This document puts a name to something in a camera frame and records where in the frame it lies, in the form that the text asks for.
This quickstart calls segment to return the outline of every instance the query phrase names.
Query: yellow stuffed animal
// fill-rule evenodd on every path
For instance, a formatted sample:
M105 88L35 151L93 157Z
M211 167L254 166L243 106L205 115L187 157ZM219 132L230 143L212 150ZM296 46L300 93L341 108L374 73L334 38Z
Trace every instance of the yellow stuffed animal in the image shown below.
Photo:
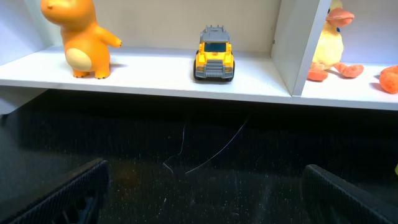
M344 46L339 27L349 25L353 19L354 14L343 10L340 0L332 0L312 59L312 66L308 73L309 80L319 82L325 80L328 78L328 72L325 70L331 67L335 67L347 78L356 78L362 74L364 70L362 65L347 66L340 62Z

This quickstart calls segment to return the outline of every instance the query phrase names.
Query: figurine's yellow belly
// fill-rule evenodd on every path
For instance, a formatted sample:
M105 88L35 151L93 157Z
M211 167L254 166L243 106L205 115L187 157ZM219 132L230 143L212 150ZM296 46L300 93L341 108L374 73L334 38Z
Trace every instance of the figurine's yellow belly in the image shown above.
M90 57L79 49L68 49L65 53L68 64L75 70L90 71L91 59Z
M343 51L343 39L339 33L322 32L312 62L320 63L325 66L325 69L329 69L340 62Z

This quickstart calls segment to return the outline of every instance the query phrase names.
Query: duck's orange beak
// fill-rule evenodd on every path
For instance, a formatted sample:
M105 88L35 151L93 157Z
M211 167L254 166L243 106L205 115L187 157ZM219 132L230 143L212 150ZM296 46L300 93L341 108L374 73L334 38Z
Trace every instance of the duck's orange beak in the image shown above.
M354 14L342 8L336 8L329 12L326 21L335 27L343 27L352 23L355 18Z

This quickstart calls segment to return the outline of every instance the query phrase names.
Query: yellow toy truck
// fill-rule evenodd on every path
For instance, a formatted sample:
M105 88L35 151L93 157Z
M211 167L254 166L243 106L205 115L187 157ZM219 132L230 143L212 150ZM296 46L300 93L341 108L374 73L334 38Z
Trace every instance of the yellow toy truck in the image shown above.
M206 26L200 34L199 50L193 64L193 77L196 80L220 78L231 81L234 78L235 61L229 33L224 26Z

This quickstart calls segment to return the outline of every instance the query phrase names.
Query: figurine's arm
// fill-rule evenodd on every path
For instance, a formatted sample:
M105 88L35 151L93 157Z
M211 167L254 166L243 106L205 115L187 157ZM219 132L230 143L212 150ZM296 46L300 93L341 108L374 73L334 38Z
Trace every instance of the figurine's arm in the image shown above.
M96 35L98 38L104 42L104 44L109 45L111 47L121 47L122 46L122 40L107 31L106 29L102 27L98 27L96 30Z

